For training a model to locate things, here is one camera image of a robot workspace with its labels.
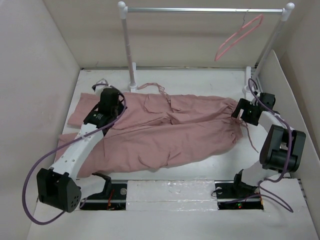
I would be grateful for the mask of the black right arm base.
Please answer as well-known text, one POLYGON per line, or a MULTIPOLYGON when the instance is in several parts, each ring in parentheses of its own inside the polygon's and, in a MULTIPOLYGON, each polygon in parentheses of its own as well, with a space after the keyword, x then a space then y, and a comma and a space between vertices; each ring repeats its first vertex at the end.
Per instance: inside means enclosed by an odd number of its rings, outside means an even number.
POLYGON ((255 188, 236 186, 233 180, 214 182, 211 196, 217 200, 218 210, 263 210, 261 197, 255 188))

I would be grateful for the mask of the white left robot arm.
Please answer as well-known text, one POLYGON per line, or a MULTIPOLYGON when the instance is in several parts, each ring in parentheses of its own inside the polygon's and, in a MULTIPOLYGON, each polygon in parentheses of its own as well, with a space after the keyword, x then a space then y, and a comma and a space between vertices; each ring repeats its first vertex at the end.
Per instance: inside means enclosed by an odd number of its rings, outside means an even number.
POLYGON ((124 95, 115 87, 106 86, 99 102, 85 117, 77 137, 65 144, 65 152, 49 169, 36 175, 38 197, 43 204, 67 213, 73 212, 82 199, 97 194, 111 194, 110 178, 101 173, 78 177, 78 173, 94 147, 126 110, 124 95))

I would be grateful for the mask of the pink trousers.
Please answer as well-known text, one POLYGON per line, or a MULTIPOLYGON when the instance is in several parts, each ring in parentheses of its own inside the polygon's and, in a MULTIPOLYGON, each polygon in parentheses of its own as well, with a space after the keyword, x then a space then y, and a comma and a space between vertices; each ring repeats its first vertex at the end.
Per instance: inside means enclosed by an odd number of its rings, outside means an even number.
POLYGON ((177 167, 230 151, 244 124, 221 96, 126 92, 122 117, 93 148, 78 177, 177 167))

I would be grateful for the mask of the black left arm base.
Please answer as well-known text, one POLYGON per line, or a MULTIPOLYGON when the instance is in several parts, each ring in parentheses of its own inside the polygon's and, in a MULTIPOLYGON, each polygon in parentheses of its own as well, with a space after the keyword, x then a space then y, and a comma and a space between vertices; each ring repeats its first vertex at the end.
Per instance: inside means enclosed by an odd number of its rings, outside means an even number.
POLYGON ((82 200, 79 206, 83 211, 124 211, 127 204, 127 180, 110 180, 101 193, 82 200))

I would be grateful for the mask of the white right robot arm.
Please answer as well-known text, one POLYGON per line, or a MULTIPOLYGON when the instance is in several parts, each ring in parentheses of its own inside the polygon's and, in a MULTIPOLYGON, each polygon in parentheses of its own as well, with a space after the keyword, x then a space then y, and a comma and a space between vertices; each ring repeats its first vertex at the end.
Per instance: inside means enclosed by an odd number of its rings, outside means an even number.
POLYGON ((251 167, 242 169, 234 177, 231 191, 237 197, 246 197, 255 192, 258 182, 281 173, 298 170, 306 141, 303 131, 295 130, 284 123, 280 114, 273 111, 276 98, 270 93, 257 93, 251 101, 241 98, 232 113, 247 124, 261 125, 268 132, 259 152, 259 160, 251 167))

